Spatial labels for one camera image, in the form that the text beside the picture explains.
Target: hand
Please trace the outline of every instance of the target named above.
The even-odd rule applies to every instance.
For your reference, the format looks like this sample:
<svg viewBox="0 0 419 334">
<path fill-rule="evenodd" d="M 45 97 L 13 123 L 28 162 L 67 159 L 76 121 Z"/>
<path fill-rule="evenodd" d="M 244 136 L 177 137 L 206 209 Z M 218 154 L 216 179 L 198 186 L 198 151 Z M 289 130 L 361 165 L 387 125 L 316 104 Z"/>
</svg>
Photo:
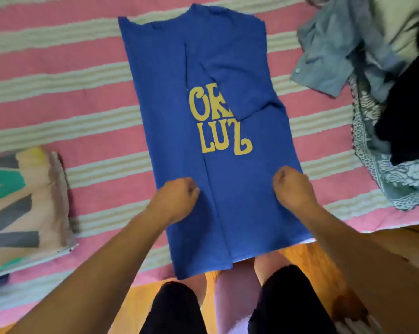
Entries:
<svg viewBox="0 0 419 334">
<path fill-rule="evenodd" d="M 308 176 L 292 167 L 284 166 L 276 172 L 273 189 L 282 206 L 295 215 L 304 209 L 319 206 Z"/>
<path fill-rule="evenodd" d="M 199 193 L 199 188 L 190 177 L 171 180 L 157 191 L 146 211 L 165 218 L 168 226 L 191 213 Z"/>
</svg>

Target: white floral pattern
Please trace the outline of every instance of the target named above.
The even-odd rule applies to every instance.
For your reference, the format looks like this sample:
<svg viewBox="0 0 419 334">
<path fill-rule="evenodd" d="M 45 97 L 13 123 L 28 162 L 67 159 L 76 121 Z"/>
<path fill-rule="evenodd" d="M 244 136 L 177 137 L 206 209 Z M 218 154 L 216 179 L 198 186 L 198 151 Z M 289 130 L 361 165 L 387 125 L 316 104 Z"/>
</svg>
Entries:
<svg viewBox="0 0 419 334">
<path fill-rule="evenodd" d="M 369 170 L 384 195 L 400 210 L 419 205 L 419 159 L 392 165 L 391 155 L 372 147 L 373 134 L 384 106 L 379 105 L 366 90 L 366 83 L 352 76 L 349 80 L 353 95 L 353 144 L 357 157 Z"/>
</svg>

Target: folded sleeve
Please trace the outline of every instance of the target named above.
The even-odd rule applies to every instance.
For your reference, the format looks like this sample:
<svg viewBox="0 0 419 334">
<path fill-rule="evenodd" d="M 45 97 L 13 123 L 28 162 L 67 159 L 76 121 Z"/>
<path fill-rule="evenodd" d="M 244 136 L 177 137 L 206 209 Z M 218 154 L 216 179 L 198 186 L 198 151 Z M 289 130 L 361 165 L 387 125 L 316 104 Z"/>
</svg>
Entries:
<svg viewBox="0 0 419 334">
<path fill-rule="evenodd" d="M 265 24 L 258 18 L 216 6 L 206 7 L 200 28 L 200 62 L 216 81 L 240 121 L 279 100 L 267 62 Z"/>
</svg>

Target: yellow letter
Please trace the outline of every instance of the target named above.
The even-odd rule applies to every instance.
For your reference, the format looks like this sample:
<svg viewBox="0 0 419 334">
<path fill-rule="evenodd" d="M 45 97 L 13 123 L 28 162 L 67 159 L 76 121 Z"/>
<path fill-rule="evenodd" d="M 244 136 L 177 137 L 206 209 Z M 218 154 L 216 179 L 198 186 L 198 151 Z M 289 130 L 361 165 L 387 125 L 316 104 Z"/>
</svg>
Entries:
<svg viewBox="0 0 419 334">
<path fill-rule="evenodd" d="M 218 111 L 220 111 L 223 117 L 234 117 L 233 113 L 231 112 L 229 108 L 228 108 L 228 111 L 226 111 L 226 109 L 220 105 L 221 103 L 225 104 L 225 100 L 222 94 L 220 93 L 220 91 L 219 91 L 219 96 L 217 97 L 214 96 L 214 88 L 216 87 L 217 87 L 216 83 L 211 83 L 206 86 L 206 88 L 208 89 L 209 96 L 210 96 L 209 101 L 211 102 L 211 110 L 213 112 L 213 114 L 211 115 L 211 119 L 220 118 L 220 114 Z"/>
<path fill-rule="evenodd" d="M 240 156 L 243 154 L 249 154 L 253 149 L 253 144 L 246 138 L 240 140 L 240 122 L 238 122 L 235 118 L 230 118 L 228 120 L 228 126 L 230 126 L 231 123 L 235 124 L 235 155 Z M 244 150 L 240 150 L 240 145 L 245 145 L 246 148 Z"/>
<path fill-rule="evenodd" d="M 219 142 L 216 130 L 216 121 L 208 122 L 213 132 L 214 143 L 216 144 L 217 150 L 225 150 L 229 146 L 228 133 L 226 131 L 226 119 L 219 120 L 220 126 L 222 127 L 223 143 Z"/>
<path fill-rule="evenodd" d="M 206 154 L 207 152 L 213 152 L 216 151 L 216 148 L 214 147 L 214 143 L 211 142 L 209 144 L 209 148 L 205 145 L 205 137 L 203 136 L 203 129 L 202 129 L 203 123 L 197 123 L 197 128 L 199 128 L 199 134 L 200 134 L 200 143 L 202 144 L 202 153 Z"/>
<path fill-rule="evenodd" d="M 203 98 L 203 103 L 205 104 L 205 113 L 203 115 L 199 114 L 196 109 L 196 104 L 194 102 L 194 96 L 197 98 Z M 210 116 L 210 102 L 208 101 L 208 96 L 204 95 L 202 87 L 195 87 L 190 91 L 190 108 L 193 116 L 198 121 L 203 122 L 204 120 L 208 119 Z"/>
</svg>

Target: person's left hand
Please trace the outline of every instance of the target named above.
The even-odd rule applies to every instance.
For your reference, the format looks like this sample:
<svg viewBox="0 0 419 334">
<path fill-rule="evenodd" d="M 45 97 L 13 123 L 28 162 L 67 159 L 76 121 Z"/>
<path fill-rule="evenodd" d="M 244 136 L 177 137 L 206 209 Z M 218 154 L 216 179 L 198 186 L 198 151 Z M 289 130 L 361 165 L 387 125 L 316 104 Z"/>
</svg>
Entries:
<svg viewBox="0 0 419 334">
<path fill-rule="evenodd" d="M 168 226 L 191 213 L 199 193 L 200 190 L 191 177 L 171 180 L 157 191 L 146 211 L 165 218 Z"/>
</svg>

